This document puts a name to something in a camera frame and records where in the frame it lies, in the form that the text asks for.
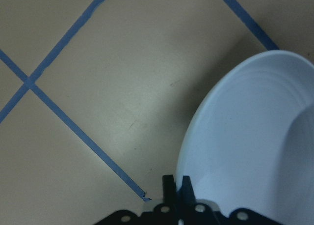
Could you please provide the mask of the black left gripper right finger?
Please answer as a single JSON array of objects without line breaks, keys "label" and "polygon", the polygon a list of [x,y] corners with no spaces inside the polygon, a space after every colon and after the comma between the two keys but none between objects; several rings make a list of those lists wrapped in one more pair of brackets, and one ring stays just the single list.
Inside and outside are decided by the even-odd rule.
[{"label": "black left gripper right finger", "polygon": [[181,202],[184,208],[192,207],[196,203],[192,183],[190,177],[187,175],[183,176],[182,180]]}]

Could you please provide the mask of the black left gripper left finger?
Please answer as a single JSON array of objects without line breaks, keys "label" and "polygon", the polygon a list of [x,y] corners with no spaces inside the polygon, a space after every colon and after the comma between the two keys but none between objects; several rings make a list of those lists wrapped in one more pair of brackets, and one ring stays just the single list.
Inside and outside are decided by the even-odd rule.
[{"label": "black left gripper left finger", "polygon": [[162,176],[162,190],[163,204],[170,207],[176,207],[177,191],[174,176],[172,174]]}]

